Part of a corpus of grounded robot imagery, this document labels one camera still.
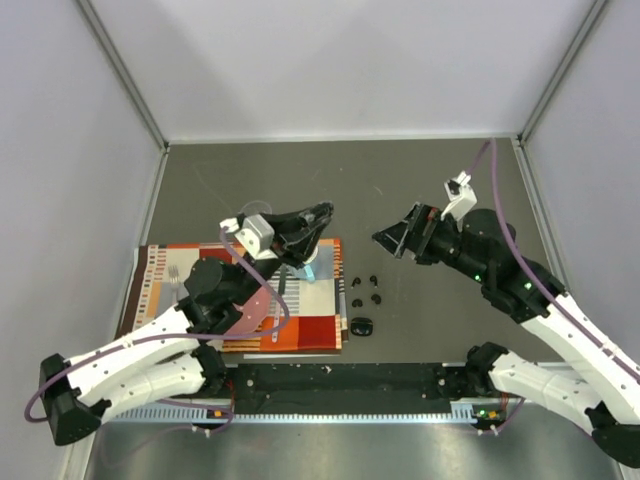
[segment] black object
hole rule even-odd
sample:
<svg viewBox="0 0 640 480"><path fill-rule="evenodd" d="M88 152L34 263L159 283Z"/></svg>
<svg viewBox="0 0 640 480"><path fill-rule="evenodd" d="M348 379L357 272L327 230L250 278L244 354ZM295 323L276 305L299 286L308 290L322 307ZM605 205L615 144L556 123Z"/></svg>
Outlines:
<svg viewBox="0 0 640 480"><path fill-rule="evenodd" d="M368 337L373 333L373 321L365 317L354 318L351 320L351 333L357 337Z"/></svg>
<svg viewBox="0 0 640 480"><path fill-rule="evenodd" d="M240 364L229 369L237 414L449 413L433 363ZM464 367L446 367L464 375ZM472 390L462 396L473 395Z"/></svg>
<svg viewBox="0 0 640 480"><path fill-rule="evenodd" d="M40 364L40 385L66 369L69 364L56 353L45 358ZM51 385L40 396L49 420L53 442L69 445L91 435L102 425L102 415L111 406L110 401L101 400L92 407L78 401L78 389L71 389L67 377Z"/></svg>
<svg viewBox="0 0 640 480"><path fill-rule="evenodd" d="M467 353L467 379L478 395L489 395L496 389L489 378L493 364L502 355L509 353L506 348L487 342L481 347L475 346Z"/></svg>
<svg viewBox="0 0 640 480"><path fill-rule="evenodd" d="M549 301L522 271L500 230L496 213L477 209L463 220L462 230L451 215L416 203L401 222L373 234L373 240L396 258L405 250L418 265L443 262L481 284L482 296L517 323L548 315ZM515 229L508 225L512 238ZM565 287L551 272L525 259L542 284L555 297Z"/></svg>
<svg viewBox="0 0 640 480"><path fill-rule="evenodd" d="M227 376L227 368L218 351L205 343L193 350L191 356L200 362L205 379L199 391L208 395L218 393Z"/></svg>
<svg viewBox="0 0 640 480"><path fill-rule="evenodd" d="M596 445L623 465L640 468L640 425L619 424L603 402L585 413L594 428L591 436Z"/></svg>
<svg viewBox="0 0 640 480"><path fill-rule="evenodd" d="M507 415L506 412L496 412L496 416L491 418L476 414L476 420L477 422L471 425L477 430L486 432L493 430L491 427L497 428L502 425L507 420Z"/></svg>
<svg viewBox="0 0 640 480"><path fill-rule="evenodd" d="M313 254L332 215L330 202L283 215L261 214L273 229L271 250L276 258L255 260L247 253L244 259L266 279L283 264L299 268ZM240 225L244 218L244 214L237 217ZM211 257L194 263L184 286L189 296L177 308L194 325L190 333L210 334L223 334L240 320L242 313L235 305L244 305L261 287L242 265Z"/></svg>

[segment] black rubber piece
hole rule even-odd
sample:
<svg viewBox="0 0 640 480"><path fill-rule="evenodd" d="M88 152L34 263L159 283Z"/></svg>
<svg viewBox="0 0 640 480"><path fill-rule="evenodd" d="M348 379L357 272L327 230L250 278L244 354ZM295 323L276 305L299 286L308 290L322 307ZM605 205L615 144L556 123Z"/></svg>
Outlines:
<svg viewBox="0 0 640 480"><path fill-rule="evenodd" d="M373 333L373 321L365 317L354 318L351 320L351 333L356 337L368 337Z"/></svg>

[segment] metal frame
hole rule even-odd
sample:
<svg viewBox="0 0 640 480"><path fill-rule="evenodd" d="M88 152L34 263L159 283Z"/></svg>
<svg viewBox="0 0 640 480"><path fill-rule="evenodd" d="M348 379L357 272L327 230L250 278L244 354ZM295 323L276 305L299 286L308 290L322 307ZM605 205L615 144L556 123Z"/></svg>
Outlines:
<svg viewBox="0 0 640 480"><path fill-rule="evenodd" d="M137 114L140 116L142 123L149 131L149 134L153 138L153 140L158 144L160 149L166 150L169 146L169 143L165 139L160 127L156 123L153 118L153 114L149 107L144 101L140 90L138 89L131 73L127 69L122 57L118 53L111 37L107 33L107 29L105 28L102 20L98 16L96 9L94 8L91 0L74 0L74 3L78 7L78 11L84 18L87 27L93 34L94 38L98 42L102 53L104 53L107 62L111 65L114 74L116 75L120 85L124 89L127 97L131 101L131 104Z"/></svg>
<svg viewBox="0 0 640 480"><path fill-rule="evenodd" d="M582 50L585 42L590 37L591 32L593 32L594 27L603 18L606 7L609 4L609 0L595 0L591 5L591 8L587 12L586 17L580 25L580 28L578 28L578 32L576 33L575 37L573 37L569 48L562 57L560 64L553 72L549 83L547 83L547 86L545 87L542 95L540 96L540 99L531 112L529 119L526 121L524 128L522 129L522 133L518 136L518 138L522 142L522 145L526 145L527 142L531 139L531 136L540 123L542 116L547 111L549 103L558 91L558 88L562 84L565 76L567 75L567 72L571 68L571 65L573 65L574 60Z"/></svg>
<svg viewBox="0 0 640 480"><path fill-rule="evenodd" d="M189 407L175 407L159 403L151 403L142 407L128 410L111 423L225 423L224 419L209 418L202 409ZM390 415L311 415L311 414L236 414L233 423L245 424L425 424L425 423L461 423L472 425L478 420L474 416L473 402L451 403L450 413L409 413Z"/></svg>
<svg viewBox="0 0 640 480"><path fill-rule="evenodd" d="M357 135L294 135L286 137L224 137L212 140L173 140L171 145L229 145L245 143L301 143L301 142L359 142L359 141L385 141L385 140L468 140L470 138L511 138L518 133L517 129L511 132L450 132L450 133L394 133L394 134L357 134Z"/></svg>
<svg viewBox="0 0 640 480"><path fill-rule="evenodd" d="M169 152L169 142L166 140L160 127L155 121L151 110L144 101L144 98L138 89L135 81L133 80L129 70L127 69L122 57L118 53L113 41L111 40L104 24L102 23L98 13L96 12L91 0L73 0L76 4L79 13L82 15L87 23L88 28L92 32L96 42L103 51L107 61L111 65L116 78L122 85L126 95L131 101L132 107L139 115L143 124L149 131L149 134L154 139L158 147L161 149L161 160L158 165L158 169L155 175L154 187L151 191L146 215L144 221L140 226L139 242L145 243L151 224L151 218L153 216L153 210L155 207L156 199L164 175L164 169L167 162ZM558 276L565 285L569 286L568 274L563 266L562 256L560 248L555 239L554 230L551 225L551 221L548 215L548 208L544 199L540 193L539 182L536 178L535 168L531 160L531 156L527 151L526 145L534 134L540 120L549 107L550 102L556 95L561 86L564 78L566 77L571 65L575 58L582 50L587 39L592 34L594 27L603 18L603 14L606 11L606 7L609 5L609 0L594 0L585 19L583 20L578 32L572 40L569 48L563 56L560 64L556 68L554 74L545 87L540 99L536 103L531 115L529 116L522 132L512 138L513 148L516 153L518 165L521 170L521 174L524 179L525 187L529 198L531 199L531 205L534 211L535 219L538 225L538 229L542 236L543 245L549 260L552 271ZM512 134L498 134L497 136L511 136ZM450 138L469 138L473 135L452 135ZM442 136L424 136L420 138L443 138ZM291 139L304 141L309 138L296 138ZM126 297L127 284L123 286L122 298ZM557 364L557 368L565 369L566 364ZM84 478L84 474L87 470L89 456L93 446L93 440L95 436L91 436L82 442L78 442L68 447L65 451L61 471L58 476L60 480L75 480L77 478ZM621 467L621 474L625 480L640 480L640 473L637 470Z"/></svg>

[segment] cable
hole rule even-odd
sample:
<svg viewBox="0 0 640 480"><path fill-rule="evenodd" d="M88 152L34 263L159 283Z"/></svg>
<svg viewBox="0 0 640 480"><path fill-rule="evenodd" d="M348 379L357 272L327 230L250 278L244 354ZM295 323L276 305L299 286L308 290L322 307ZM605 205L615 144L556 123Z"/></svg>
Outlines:
<svg viewBox="0 0 640 480"><path fill-rule="evenodd" d="M498 434L500 434L505 428L507 428L507 426L511 422L513 422L513 419L515 418L517 413L520 411L520 409L522 409L522 406L524 405L524 402L525 402L525 399L521 398L520 401L518 402L518 404L513 409L513 411L509 414L507 419L502 424L498 425L495 429L478 430L478 432L482 432L482 433L478 433L477 435L498 435Z"/></svg>
<svg viewBox="0 0 640 480"><path fill-rule="evenodd" d="M479 155L483 154L486 151L486 143L483 144L482 148L478 152ZM587 337L591 342L593 342L599 349L603 351L603 353L607 356L612 357L612 360L622 368L625 372L627 372L632 378L634 378L637 382L640 382L640 373L634 371L629 365L623 362L620 358L618 358L614 352L605 348L605 345L598 340L585 326L582 325L571 313L569 313L560 303L555 299L555 297L547 290L547 288L542 284L540 279L536 276L536 274L531 270L524 257L520 254L518 247L516 246L515 241L511 237L509 233L509 229L507 227L507 221L505 220L504 211L502 209L502 202L500 201L500 192L498 190L498 148L496 145L496 139L491 138L489 140L491 144L491 183L493 185L493 202L496 207L496 216L498 217L498 223L500 224L500 230L502 231L502 235L504 236L505 241L511 250L516 262L522 268L522 271L529 277L529 280L538 288L540 293L553 305L555 306L564 317L573 324L585 337Z"/></svg>
<svg viewBox="0 0 640 480"><path fill-rule="evenodd" d="M221 426L219 426L218 428L216 428L215 430L207 430L207 429L203 429L203 428L199 428L193 425L179 425L179 426L175 426L175 427L169 427L169 428L165 428L163 430L160 430L159 432L154 433L153 435L150 435L146 440L142 441L141 443L139 443L137 446L135 446L134 448L131 449L131 451L129 451L123 458L121 458L120 460L118 460L117 462L112 462L111 460L109 460L109 458L107 458L107 451L106 451L106 441L104 440L104 438L100 439L100 458L102 460L102 463L110 469L114 469L114 468L118 468L120 466L122 466L125 462L127 462L131 457L133 457L134 455L136 455L137 453L140 452L140 450L148 447L151 443L155 442L158 438L163 437L164 435L168 434L168 433L172 433L172 432L177 432L177 431L183 431L183 430L191 430L193 432L197 431L197 430L204 430L205 433L206 432L213 432L213 433L220 433L225 431L227 428L229 428L229 426L231 425L231 422L233 421L233 418L235 416L235 414L233 413L232 410L227 409L227 408L223 408L223 407L216 407L215 405L204 405L204 404L192 404L192 403L183 403L183 402L174 402L174 401L170 401L170 400L162 400L161 403L165 403L167 405L174 405L174 406L179 406L179 407L190 407L190 408L206 408L207 410L214 410L217 412L222 412L227 416L227 421L222 424Z"/></svg>
<svg viewBox="0 0 640 480"><path fill-rule="evenodd" d="M278 326L273 327L273 328L269 328L267 330L263 330L261 332L254 332L254 333L241 333L241 334L233 334L233 335L210 335L210 334L205 334L205 333L166 333L166 334L162 334L162 335L152 335L149 337L143 337L143 338L139 338L136 340L132 341L133 345L141 345L143 343L147 343L147 342L155 342L155 341L160 341L160 340L169 340L172 338L192 338L195 340L243 340L243 339L247 339L247 338L258 338L258 337L266 337L268 335L271 335L272 333L275 333L277 331L282 330L283 328L285 328L287 326L287 324L289 323L289 320L291 319L291 315L289 313L289 307L287 306L286 302L284 301L284 299L282 298L282 296L280 296L280 294L278 294L278 292L275 291L275 289L269 285L269 282L267 280L265 280L264 278L262 278L262 276L260 275L260 273L258 271L256 271L255 268L253 268L251 265L249 265L249 263L242 258L242 255L240 255L238 252L236 252L233 247L231 246L231 244L229 243L229 241L226 238L226 232L227 229L226 228L222 228L220 230L220 241L222 242L222 244L224 245L224 248L227 250L227 252L229 252L229 254L235 258L237 260L237 262L242 265L242 267L244 267L247 272L249 272L249 274L256 279L256 281L263 286L264 288L267 289L267 291L269 292L269 294L276 300L276 302L278 302L280 304L280 306L282 307L282 311L284 312L284 321L282 323L280 323ZM31 415L31 410L33 409L33 406L35 405L35 403L38 401L38 398L40 398L40 396L49 388L51 387L51 385L53 385L54 383L56 383L58 380L60 380L61 378L69 375L72 372L75 372L76 370L95 362L96 360L100 359L100 358L104 358L108 355L114 354L116 352L119 352L120 350L124 350L125 347L124 345L117 345L115 347L109 348L107 350L102 350L100 351L100 353L97 353L95 355L92 355L90 357L85 358L84 360L79 361L78 363L62 370L61 372L58 372L57 374L55 374L53 377L51 377L49 380L47 380L46 382L44 382L36 391L36 393L33 394L33 396L29 399L29 401L27 402L27 405L24 409L24 419L29 422L29 423L41 423L41 422L46 422L47 421L47 417L33 417Z"/></svg>
<svg viewBox="0 0 640 480"><path fill-rule="evenodd" d="M267 208L264 209L259 209L256 208L257 212L246 212L245 210L249 207L249 206L254 206L255 205L263 205ZM273 209L271 208L271 205L269 205L267 202L265 202L264 200L251 200L250 202L247 202L244 204L244 206L240 209L240 213L244 213L245 215L249 216L249 215L255 215L256 213L267 213L267 214L272 214L273 213Z"/></svg>
<svg viewBox="0 0 640 480"><path fill-rule="evenodd" d="M482 156L487 151L487 148L489 148L489 144L489 140L485 140L485 142L482 144L482 147L480 147L480 150L478 150L478 153L476 153L476 156L473 159L473 163L464 171L467 175L471 175L473 171L478 167L478 165L480 165L480 160L482 160Z"/></svg>

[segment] small black piece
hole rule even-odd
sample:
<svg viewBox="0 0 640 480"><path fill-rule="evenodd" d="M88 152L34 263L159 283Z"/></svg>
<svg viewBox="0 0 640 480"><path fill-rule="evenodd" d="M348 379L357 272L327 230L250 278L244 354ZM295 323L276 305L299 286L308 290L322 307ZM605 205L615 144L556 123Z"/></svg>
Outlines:
<svg viewBox="0 0 640 480"><path fill-rule="evenodd" d="M351 320L351 333L356 337L368 337L373 333L373 321L365 317L354 318Z"/></svg>
<svg viewBox="0 0 640 480"><path fill-rule="evenodd" d="M494 418L482 416L480 414L476 414L477 422L473 423L472 426L480 430L482 432L492 431L491 427L497 428L502 425L507 419L505 412L496 412L497 415Z"/></svg>
<svg viewBox="0 0 640 480"><path fill-rule="evenodd" d="M453 195L460 195L460 184L454 180L449 180L447 183L447 187L449 187L449 191Z"/></svg>
<svg viewBox="0 0 640 480"><path fill-rule="evenodd" d="M489 372L493 370L493 364L502 355L509 353L506 348L487 342L482 346L475 346L467 353L467 380L473 386L478 395L489 395L496 389L491 383Z"/></svg>
<svg viewBox="0 0 640 480"><path fill-rule="evenodd" d="M193 350L191 356L200 362L202 376L205 378L205 383L198 393L208 393L210 396L218 393L227 376L227 368L220 353L205 343Z"/></svg>

